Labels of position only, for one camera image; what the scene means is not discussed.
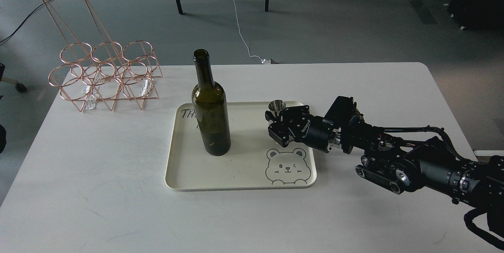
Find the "chair wheel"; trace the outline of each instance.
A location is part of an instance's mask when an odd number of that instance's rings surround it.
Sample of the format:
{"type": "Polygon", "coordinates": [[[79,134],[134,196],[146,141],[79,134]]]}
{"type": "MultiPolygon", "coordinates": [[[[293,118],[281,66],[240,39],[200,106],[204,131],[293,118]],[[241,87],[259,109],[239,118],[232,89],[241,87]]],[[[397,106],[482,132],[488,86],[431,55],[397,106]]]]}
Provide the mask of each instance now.
{"type": "Polygon", "coordinates": [[[26,87],[25,87],[25,85],[18,83],[18,84],[16,84],[16,90],[20,93],[24,93],[24,92],[26,92],[26,87]]]}

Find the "tray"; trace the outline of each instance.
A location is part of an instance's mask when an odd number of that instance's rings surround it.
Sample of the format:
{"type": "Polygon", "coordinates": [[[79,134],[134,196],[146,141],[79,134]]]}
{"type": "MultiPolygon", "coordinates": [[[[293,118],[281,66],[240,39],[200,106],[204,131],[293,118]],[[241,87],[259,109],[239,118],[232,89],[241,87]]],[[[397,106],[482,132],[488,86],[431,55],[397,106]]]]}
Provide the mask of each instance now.
{"type": "Polygon", "coordinates": [[[227,109],[231,149],[212,156],[203,146],[193,104],[178,108],[165,177],[171,189],[306,188],[315,182],[312,149],[296,142],[282,148],[268,135],[268,102],[230,102],[227,109]]]}

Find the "bear drawing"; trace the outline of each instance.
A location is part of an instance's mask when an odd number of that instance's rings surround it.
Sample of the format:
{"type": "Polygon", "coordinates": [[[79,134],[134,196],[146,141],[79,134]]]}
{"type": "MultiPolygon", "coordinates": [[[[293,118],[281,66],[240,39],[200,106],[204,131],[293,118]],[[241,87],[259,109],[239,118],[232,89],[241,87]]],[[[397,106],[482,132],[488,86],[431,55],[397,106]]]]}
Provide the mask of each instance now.
{"type": "Polygon", "coordinates": [[[266,156],[269,159],[266,177],[271,181],[271,184],[275,182],[284,185],[287,183],[307,184],[306,181],[311,176],[311,169],[304,160],[306,151],[301,148],[296,148],[292,152],[269,149],[266,156]]]}

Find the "white table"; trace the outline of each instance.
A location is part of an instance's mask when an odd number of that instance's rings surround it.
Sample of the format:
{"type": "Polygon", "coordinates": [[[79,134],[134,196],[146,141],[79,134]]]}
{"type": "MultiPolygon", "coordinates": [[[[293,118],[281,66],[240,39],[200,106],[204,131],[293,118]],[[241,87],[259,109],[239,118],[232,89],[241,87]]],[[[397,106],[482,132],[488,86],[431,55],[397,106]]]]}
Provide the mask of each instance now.
{"type": "MultiPolygon", "coordinates": [[[[119,102],[113,112],[79,113],[54,101],[0,208],[1,252],[497,252],[465,228],[469,206],[428,188],[396,195],[357,176],[359,149],[316,151],[317,181],[306,189],[169,189],[175,110],[190,101],[196,73],[162,69],[160,99],[143,111],[119,102]]],[[[459,153],[474,158],[421,63],[213,71],[229,102],[296,100],[323,116],[335,97],[353,96],[368,123],[445,127],[459,153]]]]}

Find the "wine bottle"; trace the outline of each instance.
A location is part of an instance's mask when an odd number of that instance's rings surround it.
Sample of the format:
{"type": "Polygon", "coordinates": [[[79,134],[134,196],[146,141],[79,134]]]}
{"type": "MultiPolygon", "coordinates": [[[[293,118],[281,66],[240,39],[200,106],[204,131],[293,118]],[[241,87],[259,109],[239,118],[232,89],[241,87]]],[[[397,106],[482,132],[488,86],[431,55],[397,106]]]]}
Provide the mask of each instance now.
{"type": "Polygon", "coordinates": [[[191,97],[203,144],[209,154],[221,156],[231,147],[226,93],[212,77],[208,52],[198,49],[193,59],[198,84],[191,97]]]}

